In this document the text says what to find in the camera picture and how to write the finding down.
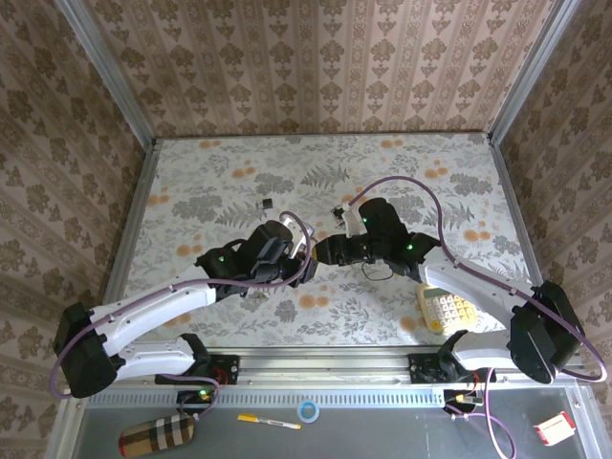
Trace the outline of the yellow and white marker pen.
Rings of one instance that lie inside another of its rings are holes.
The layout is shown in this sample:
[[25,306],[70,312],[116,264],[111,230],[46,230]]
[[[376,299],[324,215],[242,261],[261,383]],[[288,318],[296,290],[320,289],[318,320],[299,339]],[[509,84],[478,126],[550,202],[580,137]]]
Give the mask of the yellow and white marker pen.
[[277,426],[277,427],[282,427],[282,428],[287,428],[287,429],[292,429],[292,430],[301,430],[301,424],[272,420],[269,418],[258,417],[258,416],[247,414],[247,413],[239,414],[237,417],[237,420],[241,422],[252,423],[252,424]]

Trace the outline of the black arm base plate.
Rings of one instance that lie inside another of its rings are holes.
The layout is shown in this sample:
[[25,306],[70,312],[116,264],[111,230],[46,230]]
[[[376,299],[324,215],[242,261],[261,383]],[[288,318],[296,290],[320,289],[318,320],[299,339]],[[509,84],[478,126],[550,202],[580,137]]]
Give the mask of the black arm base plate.
[[220,385],[237,385],[240,357],[236,355],[212,354],[208,365],[208,376]]
[[447,373],[436,354],[409,354],[408,370],[412,383],[444,383]]

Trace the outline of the plaid fabric pouch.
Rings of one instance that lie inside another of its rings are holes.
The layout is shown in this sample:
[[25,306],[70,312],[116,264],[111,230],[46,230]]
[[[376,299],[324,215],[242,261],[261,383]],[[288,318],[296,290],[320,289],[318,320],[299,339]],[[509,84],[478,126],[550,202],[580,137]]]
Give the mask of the plaid fabric pouch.
[[194,419],[176,414],[132,426],[119,437],[118,447],[124,458],[136,458],[189,443],[195,428]]

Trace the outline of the small black controller board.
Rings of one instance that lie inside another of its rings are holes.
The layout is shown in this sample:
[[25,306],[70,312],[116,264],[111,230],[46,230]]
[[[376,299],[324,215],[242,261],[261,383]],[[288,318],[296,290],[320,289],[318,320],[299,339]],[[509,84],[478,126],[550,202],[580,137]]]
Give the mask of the small black controller board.
[[484,398],[473,391],[445,389],[443,395],[443,409],[450,415],[468,416],[484,405]]
[[181,390],[177,394],[177,410],[180,414],[203,416],[214,401],[212,389]]

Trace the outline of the red and white small box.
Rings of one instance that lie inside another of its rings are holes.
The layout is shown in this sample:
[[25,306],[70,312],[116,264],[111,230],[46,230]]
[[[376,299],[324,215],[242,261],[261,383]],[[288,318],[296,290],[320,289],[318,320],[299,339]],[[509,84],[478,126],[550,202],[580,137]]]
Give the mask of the red and white small box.
[[560,411],[550,419],[535,425],[534,429],[541,442],[551,447],[572,437],[577,427],[566,411]]

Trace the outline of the aluminium frame post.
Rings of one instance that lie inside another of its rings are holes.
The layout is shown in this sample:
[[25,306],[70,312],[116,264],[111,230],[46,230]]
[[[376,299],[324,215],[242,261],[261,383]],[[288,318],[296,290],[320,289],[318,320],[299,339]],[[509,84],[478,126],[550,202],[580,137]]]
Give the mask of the aluminium frame post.
[[489,129],[491,144],[500,144],[520,108],[534,89],[581,0],[555,0],[535,42],[527,53],[510,90]]
[[132,133],[141,146],[148,150],[154,144],[156,135],[121,71],[118,57],[104,38],[101,27],[96,24],[85,0],[55,1],[106,85],[112,100],[120,108]]

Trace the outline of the yellow calculator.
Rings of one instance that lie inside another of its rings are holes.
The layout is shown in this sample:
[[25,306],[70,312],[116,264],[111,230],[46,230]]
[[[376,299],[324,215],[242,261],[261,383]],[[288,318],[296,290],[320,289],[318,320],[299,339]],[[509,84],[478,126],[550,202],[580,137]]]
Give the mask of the yellow calculator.
[[451,335],[476,326],[474,305],[459,295],[427,284],[420,284],[416,293],[426,327],[433,334]]

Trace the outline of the aluminium front rail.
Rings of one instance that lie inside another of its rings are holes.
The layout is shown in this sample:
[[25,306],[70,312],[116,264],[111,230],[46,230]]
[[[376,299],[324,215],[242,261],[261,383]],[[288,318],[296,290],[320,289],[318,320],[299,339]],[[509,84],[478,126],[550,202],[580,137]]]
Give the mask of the aluminium front rail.
[[[218,348],[212,354],[240,357],[237,385],[282,388],[391,387],[412,383],[409,354],[436,354],[435,347]],[[470,390],[485,370],[455,370],[441,383]]]

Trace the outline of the floral patterned table cover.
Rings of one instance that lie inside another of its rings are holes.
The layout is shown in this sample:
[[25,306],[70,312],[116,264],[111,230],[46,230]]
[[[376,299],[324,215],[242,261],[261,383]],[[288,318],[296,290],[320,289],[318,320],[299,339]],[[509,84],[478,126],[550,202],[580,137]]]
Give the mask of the floral patterned table cover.
[[[245,137],[162,142],[124,292],[182,273],[284,210],[321,240],[339,232],[334,207],[376,197],[409,230],[444,235],[454,253],[529,278],[506,180],[483,134]],[[273,208],[258,206],[265,198]],[[416,290],[384,264],[320,266],[298,288],[234,296],[147,338],[194,333],[209,347],[437,344]]]

